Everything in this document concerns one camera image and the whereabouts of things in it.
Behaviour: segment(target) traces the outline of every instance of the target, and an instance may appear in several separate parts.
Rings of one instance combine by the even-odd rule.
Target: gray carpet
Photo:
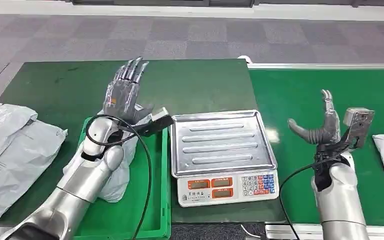
[[[250,234],[262,235],[263,227],[258,223],[243,226]],[[171,240],[244,240],[246,236],[237,223],[171,225]]]
[[[254,63],[384,63],[384,22],[0,15],[0,94],[23,62],[139,55],[248,55]]]

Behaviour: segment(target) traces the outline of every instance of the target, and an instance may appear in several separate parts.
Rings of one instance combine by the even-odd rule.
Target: green tray
[[[84,121],[79,137],[85,139]],[[152,164],[152,189],[138,239],[169,239],[171,235],[170,178],[168,168],[168,130],[144,137]],[[117,203],[97,199],[87,210],[75,234],[77,240],[127,240],[138,226],[148,190],[148,161],[144,148],[137,143],[130,164],[130,181],[123,198]]]

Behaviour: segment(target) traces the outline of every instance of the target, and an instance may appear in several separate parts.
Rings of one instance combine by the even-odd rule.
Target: robotic arm
[[[343,123],[348,126],[340,138],[339,117],[332,94],[322,90],[324,124],[307,130],[288,120],[289,128],[310,144],[317,145],[311,186],[320,214],[324,240],[369,240],[357,191],[357,176],[351,151],[364,145],[375,112],[348,108]]]
[[[55,190],[38,209],[4,233],[0,240],[72,239],[89,206],[123,161],[122,140],[110,140],[114,137],[121,139],[125,132],[132,132],[127,127],[137,124],[152,111],[152,107],[140,110],[135,107],[139,82],[147,65],[147,61],[138,57],[120,67],[108,85],[103,102],[104,114],[89,121],[87,137],[78,147]],[[149,122],[134,129],[142,136],[149,136],[172,123],[172,118],[163,108],[157,115],[151,115]]]

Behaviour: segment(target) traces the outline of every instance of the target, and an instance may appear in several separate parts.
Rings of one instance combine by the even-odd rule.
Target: scale keypad
[[[243,196],[276,193],[275,176],[273,174],[243,176],[241,182]]]

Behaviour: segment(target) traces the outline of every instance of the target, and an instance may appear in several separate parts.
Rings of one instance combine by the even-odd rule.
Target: green mat
[[[49,168],[2,216],[1,224],[20,222],[49,196],[62,176],[62,168],[75,153],[83,120],[102,108],[107,84],[122,63],[28,62],[22,66],[0,102],[37,111],[39,120],[68,129],[68,137]],[[257,108],[247,65],[239,59],[153,60],[141,80],[138,102],[155,104],[155,108],[165,106],[171,114]],[[174,198],[176,185],[171,189],[173,222],[284,219],[277,201],[182,208]]]
[[[349,107],[375,110],[365,146],[353,152],[358,192],[368,225],[384,226],[384,168],[371,138],[384,134],[384,69],[371,70],[250,70],[258,109],[266,128],[277,131],[280,142],[271,145],[278,162],[279,180],[312,163],[315,146],[294,135],[287,119],[303,127],[323,124],[321,89],[330,90],[342,119]],[[311,189],[312,170],[296,175],[285,185],[283,199],[295,223],[318,224],[319,214]]]

